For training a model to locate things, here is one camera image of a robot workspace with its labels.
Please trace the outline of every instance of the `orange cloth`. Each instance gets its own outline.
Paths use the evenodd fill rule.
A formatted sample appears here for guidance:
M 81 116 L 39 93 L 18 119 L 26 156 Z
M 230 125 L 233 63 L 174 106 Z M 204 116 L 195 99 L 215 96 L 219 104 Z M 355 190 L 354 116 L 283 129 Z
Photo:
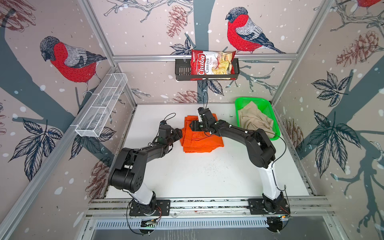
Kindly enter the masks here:
M 222 137 L 206 136 L 204 132 L 192 132 L 189 127 L 192 121 L 198 120 L 197 116 L 187 116 L 184 119 L 183 138 L 180 139 L 181 146 L 184 147 L 184 152 L 211 152 L 218 147 L 224 147 Z

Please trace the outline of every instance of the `white table surface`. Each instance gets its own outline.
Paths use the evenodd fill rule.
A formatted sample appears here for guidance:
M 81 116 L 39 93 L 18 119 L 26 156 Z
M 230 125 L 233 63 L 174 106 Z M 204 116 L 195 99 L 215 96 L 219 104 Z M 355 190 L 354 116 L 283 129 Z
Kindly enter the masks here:
M 159 123 L 169 113 L 176 116 L 167 121 L 173 128 L 184 127 L 184 117 L 197 115 L 201 104 L 139 105 L 134 115 L 124 147 L 141 148 L 153 140 Z M 208 104 L 218 119 L 237 126 L 234 104 Z M 159 198 L 176 197 L 258 197 L 263 186 L 245 145 L 223 138 L 224 147 L 210 153 L 184 153 L 180 141 L 162 158 L 147 163 L 144 183 Z M 276 158 L 284 152 L 281 139 L 272 141 Z M 288 196 L 308 196 L 299 171 L 287 150 L 275 162 L 275 175 L 279 185 L 286 185 Z M 109 186 L 106 198 L 130 198 L 129 194 Z

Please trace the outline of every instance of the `white wire basket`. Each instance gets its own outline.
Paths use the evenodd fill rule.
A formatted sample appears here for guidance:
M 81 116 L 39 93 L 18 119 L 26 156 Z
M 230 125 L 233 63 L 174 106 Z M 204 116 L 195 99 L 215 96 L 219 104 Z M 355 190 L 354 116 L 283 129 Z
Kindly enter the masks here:
M 75 131 L 81 137 L 99 137 L 117 103 L 124 86 L 127 84 L 124 73 L 113 73 L 98 93 Z

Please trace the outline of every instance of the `bullfinch illustration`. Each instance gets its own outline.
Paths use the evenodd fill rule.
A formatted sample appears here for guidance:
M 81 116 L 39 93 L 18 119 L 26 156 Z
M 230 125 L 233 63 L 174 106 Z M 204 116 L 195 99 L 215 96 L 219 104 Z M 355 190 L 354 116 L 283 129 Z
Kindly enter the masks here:
M 96 68 L 98 64 L 102 60 L 107 59 L 99 54 L 90 53 L 84 48 L 72 47 L 62 43 L 52 36 L 42 40 L 40 51 L 44 61 L 50 60 L 52 65 L 66 79 L 76 83 L 87 84 L 87 90 L 83 92 L 83 96 L 86 93 L 92 93 L 88 91 L 88 81 L 93 75 L 97 76 Z
M 225 19 L 228 20 L 228 41 L 238 51 L 252 53 L 255 49 L 269 48 L 278 53 L 284 53 L 277 49 L 266 38 L 263 30 L 252 22 L 245 8 L 235 7 L 231 9 Z

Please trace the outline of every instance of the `green basket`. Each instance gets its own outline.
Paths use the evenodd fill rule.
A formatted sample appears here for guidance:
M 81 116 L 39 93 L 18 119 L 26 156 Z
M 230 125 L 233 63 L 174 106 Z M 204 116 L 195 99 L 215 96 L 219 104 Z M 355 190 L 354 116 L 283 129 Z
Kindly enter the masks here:
M 275 114 L 273 113 L 273 109 L 272 109 L 270 102 L 268 102 L 267 100 L 265 100 L 263 98 L 238 98 L 238 99 L 236 99 L 235 108 L 236 108 L 237 126 L 240 127 L 238 110 L 242 109 L 243 107 L 245 107 L 250 102 L 254 102 L 262 113 L 264 113 L 270 119 L 273 120 L 272 129 L 277 136 L 271 138 L 271 141 L 278 139 L 279 138 L 278 136 L 280 136 L 280 129 L 279 129 L 279 126 L 277 124 Z

